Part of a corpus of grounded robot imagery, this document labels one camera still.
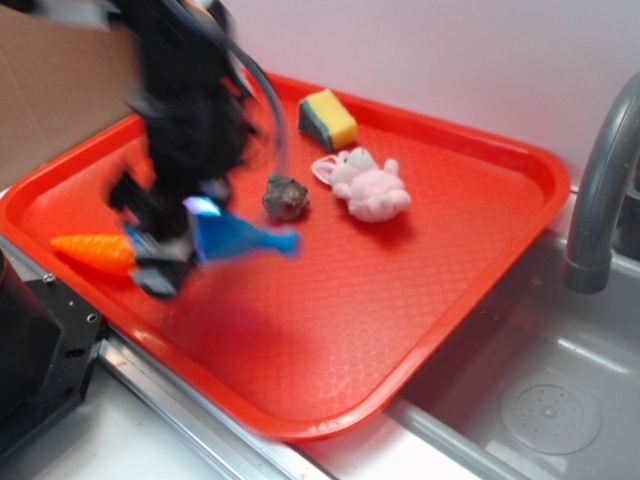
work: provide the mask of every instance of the pink plush bunny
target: pink plush bunny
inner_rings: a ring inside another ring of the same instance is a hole
[[[321,182],[331,186],[336,197],[347,201],[349,213],[363,222],[389,220],[411,205],[398,176],[398,162],[389,159],[380,169],[362,147],[321,158],[311,169]]]

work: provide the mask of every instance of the sink basin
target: sink basin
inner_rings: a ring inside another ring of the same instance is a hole
[[[487,478],[640,478],[640,268],[614,256],[607,289],[576,294],[563,247],[536,240],[401,397]]]

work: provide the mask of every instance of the carrot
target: carrot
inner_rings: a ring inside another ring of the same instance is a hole
[[[135,252],[125,235],[68,235],[50,240],[56,251],[103,272],[128,275]]]

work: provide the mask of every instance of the blue toy fish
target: blue toy fish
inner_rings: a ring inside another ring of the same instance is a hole
[[[221,209],[208,197],[189,197],[184,206],[190,214],[193,243],[201,262],[237,257],[267,249],[293,256],[300,247],[300,234],[293,229],[262,230]]]

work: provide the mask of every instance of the sponge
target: sponge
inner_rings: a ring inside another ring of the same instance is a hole
[[[358,124],[329,89],[312,93],[300,102],[298,130],[311,135],[328,152],[358,139]]]

